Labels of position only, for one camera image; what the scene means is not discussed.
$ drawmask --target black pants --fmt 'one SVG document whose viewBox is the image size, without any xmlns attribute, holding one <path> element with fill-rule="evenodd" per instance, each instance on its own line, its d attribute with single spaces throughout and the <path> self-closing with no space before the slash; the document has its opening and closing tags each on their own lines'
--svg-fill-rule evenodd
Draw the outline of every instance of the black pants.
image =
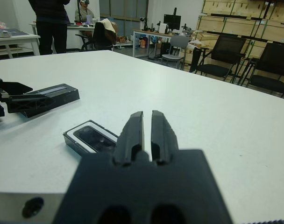
<svg viewBox="0 0 284 224">
<path fill-rule="evenodd" d="M 50 22 L 36 22 L 40 55 L 52 54 L 52 43 L 58 54 L 66 53 L 67 25 Z"/>
</svg>

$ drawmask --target white desk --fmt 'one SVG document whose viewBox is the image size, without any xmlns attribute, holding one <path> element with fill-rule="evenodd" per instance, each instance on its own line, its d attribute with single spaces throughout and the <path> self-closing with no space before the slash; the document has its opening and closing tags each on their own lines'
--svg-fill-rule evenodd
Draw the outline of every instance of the white desk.
<svg viewBox="0 0 284 224">
<path fill-rule="evenodd" d="M 36 23 L 30 23 L 33 34 L 37 34 L 36 31 Z M 83 27 L 83 26 L 77 26 L 77 27 L 72 27 L 72 26 L 67 26 L 67 30 L 78 30 L 78 31 L 94 31 L 94 27 Z"/>
<path fill-rule="evenodd" d="M 9 45 L 31 43 L 34 55 L 37 56 L 37 55 L 40 55 L 39 49 L 38 49 L 38 38 L 40 38 L 40 36 L 33 35 L 33 34 L 0 38 L 0 46 L 5 46 L 7 53 L 9 55 L 9 58 L 13 58 Z"/>
<path fill-rule="evenodd" d="M 150 153 L 159 110 L 181 149 L 204 150 L 234 223 L 284 219 L 284 99 L 110 51 L 3 60 L 0 78 L 35 90 L 66 83 L 81 97 L 37 118 L 0 118 L 2 192 L 65 192 L 80 157 L 62 133 L 90 119 L 120 134 L 144 111 Z"/>
</svg>

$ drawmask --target computer monitor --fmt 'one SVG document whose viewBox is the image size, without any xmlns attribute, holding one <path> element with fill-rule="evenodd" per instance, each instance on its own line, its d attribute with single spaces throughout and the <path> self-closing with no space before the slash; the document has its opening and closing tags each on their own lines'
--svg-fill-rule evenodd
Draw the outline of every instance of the computer monitor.
<svg viewBox="0 0 284 224">
<path fill-rule="evenodd" d="M 169 29 L 180 29 L 180 15 L 164 15 L 164 23 L 168 24 Z"/>
</svg>

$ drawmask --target window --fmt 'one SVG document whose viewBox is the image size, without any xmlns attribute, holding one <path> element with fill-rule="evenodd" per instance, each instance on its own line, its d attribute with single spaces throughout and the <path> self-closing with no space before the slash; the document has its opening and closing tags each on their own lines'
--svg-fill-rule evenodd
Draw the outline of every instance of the window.
<svg viewBox="0 0 284 224">
<path fill-rule="evenodd" d="M 99 0 L 99 10 L 102 18 L 117 23 L 118 35 L 130 37 L 140 29 L 140 18 L 147 17 L 148 0 Z"/>
</svg>

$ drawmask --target black phone screen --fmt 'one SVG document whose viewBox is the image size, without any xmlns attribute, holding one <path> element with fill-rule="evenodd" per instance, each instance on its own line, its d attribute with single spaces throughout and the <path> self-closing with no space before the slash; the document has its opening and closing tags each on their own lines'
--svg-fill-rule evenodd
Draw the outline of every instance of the black phone screen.
<svg viewBox="0 0 284 224">
<path fill-rule="evenodd" d="M 85 126 L 73 134 L 96 152 L 114 152 L 116 143 L 90 126 Z"/>
</svg>

